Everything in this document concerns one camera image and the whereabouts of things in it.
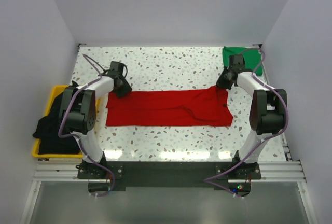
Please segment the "red polo shirt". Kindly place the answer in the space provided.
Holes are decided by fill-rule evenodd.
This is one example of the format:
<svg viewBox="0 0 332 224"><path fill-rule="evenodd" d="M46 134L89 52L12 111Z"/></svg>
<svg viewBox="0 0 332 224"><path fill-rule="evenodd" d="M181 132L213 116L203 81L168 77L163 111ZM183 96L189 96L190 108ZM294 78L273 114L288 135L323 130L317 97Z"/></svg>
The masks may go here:
<svg viewBox="0 0 332 224"><path fill-rule="evenodd" d="M108 95L106 126L228 127L233 116L228 92L216 86L175 91L133 91Z"/></svg>

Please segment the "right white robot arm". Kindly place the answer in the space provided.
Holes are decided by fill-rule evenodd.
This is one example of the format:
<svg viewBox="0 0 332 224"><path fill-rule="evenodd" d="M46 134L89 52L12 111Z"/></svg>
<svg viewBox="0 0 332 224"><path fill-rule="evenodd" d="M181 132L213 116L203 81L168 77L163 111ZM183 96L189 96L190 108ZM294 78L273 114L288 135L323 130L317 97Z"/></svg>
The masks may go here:
<svg viewBox="0 0 332 224"><path fill-rule="evenodd" d="M251 130L236 153L239 161L231 166L232 175L242 179L250 172L248 164L258 162L267 142L286 130L289 120L287 93L284 89L268 85L254 71L246 68L241 54L229 56L229 65L224 67L216 85L228 90L232 86L240 87L252 98L249 114Z"/></svg>

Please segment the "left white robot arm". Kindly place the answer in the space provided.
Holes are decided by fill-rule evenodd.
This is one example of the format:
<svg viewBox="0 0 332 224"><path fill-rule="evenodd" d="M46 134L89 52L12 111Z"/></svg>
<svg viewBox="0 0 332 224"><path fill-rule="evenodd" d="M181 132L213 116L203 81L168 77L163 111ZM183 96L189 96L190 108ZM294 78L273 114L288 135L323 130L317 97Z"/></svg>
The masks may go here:
<svg viewBox="0 0 332 224"><path fill-rule="evenodd" d="M94 133L96 101L110 92L118 98L129 94L132 88L126 80L127 73L125 64L112 61L109 69L96 79L82 86L69 86L62 94L58 136L75 139L83 160L91 163L89 172L95 178L103 178L107 174L107 165L101 162L104 152Z"/></svg>

